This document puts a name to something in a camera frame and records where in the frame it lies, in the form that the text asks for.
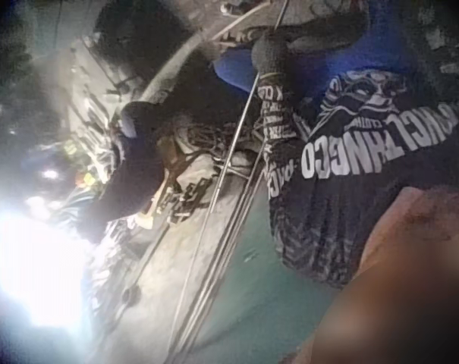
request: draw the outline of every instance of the sleeve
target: sleeve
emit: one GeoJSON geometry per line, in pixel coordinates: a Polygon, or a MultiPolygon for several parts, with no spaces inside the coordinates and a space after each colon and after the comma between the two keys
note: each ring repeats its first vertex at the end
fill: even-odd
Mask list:
{"type": "Polygon", "coordinates": [[[280,194],[299,165],[302,139],[294,122],[294,94],[283,74],[259,81],[265,150],[266,180],[271,197],[280,194]]]}

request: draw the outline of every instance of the hand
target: hand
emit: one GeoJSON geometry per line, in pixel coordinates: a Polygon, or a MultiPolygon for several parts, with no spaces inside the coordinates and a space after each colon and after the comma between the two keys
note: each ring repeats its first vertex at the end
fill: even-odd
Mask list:
{"type": "Polygon", "coordinates": [[[256,41],[251,52],[253,66],[260,76],[285,72],[287,57],[287,43],[274,33],[263,34],[256,41]]]}

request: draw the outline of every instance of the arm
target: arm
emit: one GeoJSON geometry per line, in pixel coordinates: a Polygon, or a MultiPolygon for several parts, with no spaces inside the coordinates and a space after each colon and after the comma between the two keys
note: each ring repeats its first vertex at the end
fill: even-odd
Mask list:
{"type": "Polygon", "coordinates": [[[299,138],[293,122],[293,93],[284,74],[272,74],[259,82],[258,96],[262,100],[261,116],[265,141],[267,169],[282,167],[296,155],[299,138]]]}
{"type": "Polygon", "coordinates": [[[264,159],[271,197],[280,194],[300,157],[300,138],[293,119],[294,93],[286,75],[287,53],[286,43],[271,34],[262,36],[252,52],[259,71],[258,96],[263,101],[264,159]]]}

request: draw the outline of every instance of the metal rod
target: metal rod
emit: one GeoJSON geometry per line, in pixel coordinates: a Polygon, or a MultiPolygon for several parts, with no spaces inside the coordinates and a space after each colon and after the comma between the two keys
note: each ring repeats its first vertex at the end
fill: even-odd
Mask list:
{"type": "Polygon", "coordinates": [[[197,333],[199,332],[200,328],[202,327],[203,320],[204,318],[209,314],[210,312],[210,306],[215,300],[215,297],[213,296],[216,290],[218,289],[217,285],[220,282],[222,275],[225,273],[229,262],[231,261],[232,254],[236,248],[236,239],[237,236],[239,235],[239,232],[243,226],[243,223],[246,220],[246,217],[249,213],[251,204],[253,202],[254,196],[257,194],[259,190],[259,185],[261,184],[261,180],[263,178],[264,171],[261,171],[259,174],[258,180],[256,181],[256,184],[254,185],[254,188],[250,194],[249,199],[247,200],[247,203],[245,204],[242,216],[240,217],[239,221],[237,222],[237,226],[234,228],[234,230],[231,232],[231,236],[228,238],[228,248],[226,252],[222,255],[222,261],[220,261],[220,267],[218,267],[218,271],[215,272],[215,280],[211,283],[211,287],[209,288],[209,291],[206,293],[204,297],[202,297],[202,303],[199,304],[199,310],[195,313],[196,317],[192,319],[192,321],[189,324],[189,328],[187,332],[185,333],[183,340],[181,340],[182,345],[180,348],[180,354],[182,356],[186,356],[192,345],[193,342],[195,341],[197,337],[197,333]]]}
{"type": "MultiPolygon", "coordinates": [[[[281,10],[280,10],[280,14],[279,14],[278,19],[277,19],[276,24],[275,24],[275,28],[274,28],[275,30],[278,29],[278,27],[280,26],[281,22],[283,21],[283,17],[285,15],[285,12],[287,10],[289,2],[290,2],[290,0],[285,0],[285,2],[283,3],[283,6],[281,7],[281,10]]],[[[182,305],[184,304],[184,301],[185,301],[185,296],[186,296],[186,293],[187,293],[187,287],[188,287],[188,284],[189,284],[190,277],[192,275],[193,267],[195,266],[195,261],[196,261],[197,255],[199,253],[200,246],[202,244],[202,240],[203,240],[203,237],[204,237],[204,232],[206,231],[207,224],[209,222],[209,217],[210,217],[210,215],[212,214],[212,212],[214,210],[215,203],[217,202],[218,196],[219,196],[219,194],[221,192],[222,183],[224,182],[225,175],[226,175],[226,173],[228,171],[229,164],[231,163],[232,155],[234,154],[234,150],[236,149],[237,140],[239,139],[239,135],[241,134],[241,130],[242,130],[243,125],[244,125],[244,120],[246,119],[247,112],[248,112],[248,110],[250,108],[251,101],[252,101],[252,99],[254,97],[254,93],[256,92],[256,87],[258,86],[258,81],[259,81],[259,74],[257,74],[255,79],[254,79],[253,87],[251,88],[250,95],[249,95],[249,97],[247,99],[246,105],[244,106],[243,114],[241,115],[241,119],[239,120],[239,124],[238,124],[238,126],[236,128],[236,131],[234,133],[234,137],[233,137],[233,140],[231,142],[231,147],[229,148],[228,156],[227,156],[227,158],[225,160],[224,167],[221,170],[221,174],[219,175],[217,184],[215,186],[214,193],[213,193],[212,198],[211,198],[211,202],[209,204],[209,209],[208,209],[208,211],[206,213],[206,217],[204,218],[203,226],[201,227],[201,230],[200,230],[199,239],[197,241],[196,249],[193,252],[192,259],[191,259],[190,266],[189,266],[189,270],[188,270],[187,276],[185,278],[184,286],[182,287],[181,296],[179,298],[179,301],[178,301],[178,304],[177,304],[177,308],[175,310],[174,321],[172,322],[170,337],[168,338],[167,356],[170,355],[171,342],[173,340],[174,333],[175,333],[175,330],[177,328],[178,316],[181,313],[182,305]]]]}
{"type": "MultiPolygon", "coordinates": [[[[246,196],[247,194],[250,192],[250,187],[251,187],[251,184],[253,182],[253,179],[254,179],[254,176],[256,175],[256,171],[258,169],[258,166],[259,166],[259,160],[262,158],[263,156],[263,151],[264,151],[264,144],[261,145],[261,148],[259,149],[259,153],[258,153],[258,156],[256,157],[256,160],[254,162],[254,166],[253,166],[253,169],[251,170],[251,173],[250,173],[250,176],[248,178],[248,181],[245,183],[245,186],[244,186],[244,189],[243,189],[243,192],[241,194],[241,198],[240,200],[238,201],[238,204],[236,206],[236,209],[235,209],[235,216],[234,218],[232,218],[229,222],[229,225],[228,225],[228,234],[227,236],[225,237],[225,241],[223,242],[224,246],[222,247],[222,249],[220,249],[218,252],[216,252],[217,256],[215,257],[215,264],[213,267],[211,267],[211,272],[209,273],[210,275],[213,275],[215,274],[216,270],[217,270],[217,265],[218,265],[218,262],[220,260],[220,257],[224,255],[224,250],[225,250],[225,247],[228,243],[228,240],[230,239],[230,236],[232,235],[232,231],[234,230],[234,226],[237,224],[237,221],[238,221],[238,218],[240,218],[239,215],[239,212],[241,211],[241,209],[245,206],[245,204],[247,203],[246,201],[246,196]]],[[[200,294],[200,297],[205,295],[206,294],[206,291],[208,290],[208,286],[210,285],[210,279],[208,279],[206,282],[203,283],[203,286],[202,286],[202,292],[200,294]]],[[[196,307],[194,308],[193,310],[193,315],[196,315],[196,311],[199,310],[199,307],[196,307]]]]}

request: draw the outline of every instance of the green surface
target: green surface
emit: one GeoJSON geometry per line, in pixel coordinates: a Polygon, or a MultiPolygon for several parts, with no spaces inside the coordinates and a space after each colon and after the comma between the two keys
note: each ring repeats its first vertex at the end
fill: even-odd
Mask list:
{"type": "Polygon", "coordinates": [[[260,188],[186,363],[277,363],[309,336],[334,294],[279,262],[260,188]]]}

